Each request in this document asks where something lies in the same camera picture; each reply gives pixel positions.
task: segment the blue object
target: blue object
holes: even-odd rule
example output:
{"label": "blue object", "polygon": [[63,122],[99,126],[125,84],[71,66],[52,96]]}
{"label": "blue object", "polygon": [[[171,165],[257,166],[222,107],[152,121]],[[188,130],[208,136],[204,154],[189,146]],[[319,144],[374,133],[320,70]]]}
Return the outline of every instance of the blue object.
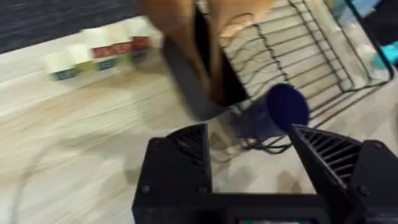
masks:
{"label": "blue object", "polygon": [[76,74],[77,72],[74,68],[54,73],[55,78],[57,80],[65,80],[68,78],[73,78],[76,76]]}
{"label": "blue object", "polygon": [[335,18],[338,18],[338,22],[342,25],[356,21],[353,12],[347,6],[346,1],[351,1],[359,15],[364,17],[373,10],[373,7],[380,0],[337,0],[332,9],[332,13]]}
{"label": "blue object", "polygon": [[305,97],[289,84],[276,84],[238,118],[241,137],[268,139],[287,134],[292,124],[307,125]]}
{"label": "blue object", "polygon": [[108,60],[103,60],[102,62],[98,62],[98,71],[106,70],[109,68],[113,68],[116,66],[116,58],[111,58]]}
{"label": "blue object", "polygon": [[[390,62],[390,64],[393,65],[398,61],[398,41],[396,41],[390,45],[381,47],[381,51],[386,56],[386,58]],[[380,68],[380,69],[386,68],[386,66],[384,65],[383,61],[381,60],[381,58],[378,54],[374,54],[373,65],[376,68]]]}

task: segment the dark fabric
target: dark fabric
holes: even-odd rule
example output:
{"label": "dark fabric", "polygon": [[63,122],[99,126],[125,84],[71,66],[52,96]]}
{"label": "dark fabric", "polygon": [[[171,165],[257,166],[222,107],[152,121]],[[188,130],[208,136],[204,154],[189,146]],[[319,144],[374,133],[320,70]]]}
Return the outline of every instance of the dark fabric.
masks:
{"label": "dark fabric", "polygon": [[365,18],[381,45],[398,40],[398,1],[383,0],[376,11]]}
{"label": "dark fabric", "polygon": [[0,0],[0,53],[137,15],[137,0]]}
{"label": "dark fabric", "polygon": [[[207,72],[210,74],[210,40],[209,40],[208,23],[203,14],[196,8],[195,16],[195,41],[197,49]],[[228,58],[223,53],[222,71],[223,71],[223,86],[224,86],[224,102],[221,106],[231,106],[236,103],[248,99],[248,94],[239,81],[238,75],[229,63]]]}

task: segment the wooden block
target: wooden block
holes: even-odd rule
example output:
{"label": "wooden block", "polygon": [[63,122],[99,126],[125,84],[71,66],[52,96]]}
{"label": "wooden block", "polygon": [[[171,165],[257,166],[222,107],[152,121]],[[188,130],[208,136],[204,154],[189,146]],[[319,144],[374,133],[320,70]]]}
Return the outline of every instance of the wooden block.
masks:
{"label": "wooden block", "polygon": [[163,35],[148,20],[146,16],[137,16],[123,21],[127,36],[149,37],[151,47],[161,47]]}
{"label": "wooden block", "polygon": [[97,70],[113,68],[117,60],[109,30],[106,27],[98,27],[82,30],[82,33],[85,36],[86,45],[93,52]]}
{"label": "wooden block", "polygon": [[76,70],[66,51],[48,54],[44,57],[45,69],[57,80],[64,80],[76,76]]}
{"label": "wooden block", "polygon": [[67,52],[77,73],[89,72],[95,69],[93,53],[85,44],[69,45]]}

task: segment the red block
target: red block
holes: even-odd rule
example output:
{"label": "red block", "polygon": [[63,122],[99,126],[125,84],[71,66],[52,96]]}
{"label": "red block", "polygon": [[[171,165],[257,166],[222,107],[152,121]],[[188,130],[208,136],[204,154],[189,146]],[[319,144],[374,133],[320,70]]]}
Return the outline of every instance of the red block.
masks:
{"label": "red block", "polygon": [[149,47],[150,46],[150,38],[149,37],[133,37],[132,38],[132,47]]}
{"label": "red block", "polygon": [[94,58],[109,57],[116,53],[113,46],[97,47],[93,49],[93,52]]}
{"label": "red block", "polygon": [[128,53],[131,50],[131,42],[114,44],[113,48],[116,54]]}

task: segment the light wood surface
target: light wood surface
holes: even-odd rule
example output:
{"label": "light wood surface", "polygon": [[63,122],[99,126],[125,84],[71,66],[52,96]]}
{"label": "light wood surface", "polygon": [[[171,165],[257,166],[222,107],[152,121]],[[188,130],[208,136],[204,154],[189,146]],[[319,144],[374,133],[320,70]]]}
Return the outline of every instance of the light wood surface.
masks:
{"label": "light wood surface", "polygon": [[[140,70],[49,77],[38,58],[79,41],[0,55],[0,223],[134,223],[148,140],[196,123],[156,51]],[[380,139],[398,153],[397,91],[394,81],[322,129]],[[209,126],[215,191],[313,192],[293,149],[242,152],[220,119]]]}

